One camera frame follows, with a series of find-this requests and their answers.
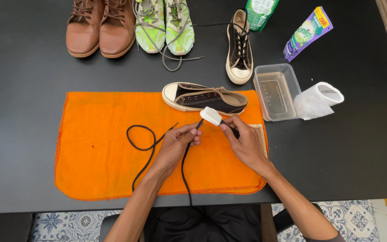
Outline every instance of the paper towel roll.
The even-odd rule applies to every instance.
[[[330,84],[319,82],[295,97],[294,106],[296,110],[303,110],[302,101],[304,101],[307,112],[298,112],[298,116],[304,120],[309,120],[334,113],[330,107],[343,102],[344,96]]]

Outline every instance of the purple detergent pouch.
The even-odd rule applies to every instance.
[[[291,62],[305,47],[332,30],[333,26],[322,7],[317,7],[286,43],[283,54]]]

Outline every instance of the plastic container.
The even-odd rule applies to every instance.
[[[294,69],[289,64],[261,65],[255,68],[255,90],[266,121],[281,121],[305,116],[304,100],[294,106],[301,93]]]

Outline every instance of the light green running shoe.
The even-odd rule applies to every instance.
[[[135,0],[132,2],[137,45],[147,53],[158,53],[165,44],[163,0]]]
[[[195,42],[186,0],[165,0],[168,49],[176,56],[186,55]]]

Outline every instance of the chair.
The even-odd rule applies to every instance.
[[[312,204],[323,213],[319,205],[316,203]],[[99,242],[104,241],[105,237],[107,236],[108,232],[110,232],[111,227],[116,222],[118,217],[119,214],[115,214],[104,218],[101,224]],[[295,223],[286,209],[283,209],[273,217],[271,204],[261,204],[262,242],[277,242],[277,234],[285,231],[287,228],[290,228],[293,225],[295,225]]]

